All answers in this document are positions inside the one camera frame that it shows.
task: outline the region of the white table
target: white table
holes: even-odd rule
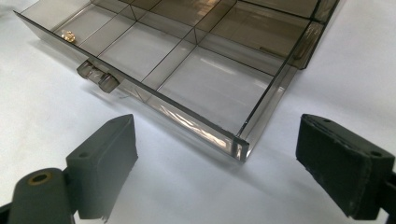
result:
[[[356,222],[295,160],[300,116],[344,125],[396,154],[396,1],[344,0],[245,164],[213,150],[134,99],[81,79],[78,64],[0,0],[0,204],[23,176],[65,157],[109,119],[132,113],[139,160],[109,223]],[[100,220],[78,223],[101,223]]]

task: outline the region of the small screw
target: small screw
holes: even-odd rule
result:
[[[76,41],[76,36],[71,31],[62,30],[62,38],[69,43]]]

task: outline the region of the mounting hole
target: mounting hole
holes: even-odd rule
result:
[[[87,152],[83,152],[83,153],[79,154],[78,156],[79,156],[80,158],[87,158],[89,155],[90,155],[90,154],[88,154]]]
[[[46,183],[51,179],[50,172],[39,173],[29,178],[28,184],[32,186],[37,186]]]
[[[370,152],[370,154],[372,154],[372,155],[375,156],[375,157],[381,157],[381,156],[382,156],[381,153],[375,152],[375,151]]]

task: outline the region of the gray surface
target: gray surface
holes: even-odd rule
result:
[[[133,113],[139,160],[109,223],[384,223],[344,217],[294,156],[303,113],[328,117],[396,153],[394,0],[344,1],[308,69],[292,81],[241,165],[119,92],[101,93],[0,1],[0,204],[34,170],[65,156],[109,119]],[[100,220],[78,223],[102,223]]]

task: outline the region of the transparent plastic organizer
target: transparent plastic organizer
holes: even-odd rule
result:
[[[337,0],[40,0],[16,14],[118,88],[245,161]]]

